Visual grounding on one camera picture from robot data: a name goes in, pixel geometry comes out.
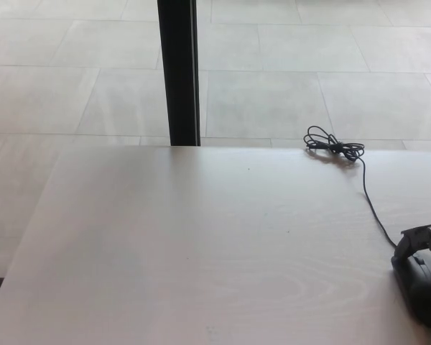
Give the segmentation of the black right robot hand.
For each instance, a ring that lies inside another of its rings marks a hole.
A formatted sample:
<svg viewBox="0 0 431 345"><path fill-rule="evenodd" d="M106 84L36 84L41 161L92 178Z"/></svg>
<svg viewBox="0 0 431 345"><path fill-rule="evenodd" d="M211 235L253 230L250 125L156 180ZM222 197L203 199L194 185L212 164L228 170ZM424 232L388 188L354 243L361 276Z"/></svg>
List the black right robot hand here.
<svg viewBox="0 0 431 345"><path fill-rule="evenodd" d="M431 290L431 261L418 254L426 249L431 252L431 225L407 229L402 235L391 259L394 272L406 291Z"/></svg>

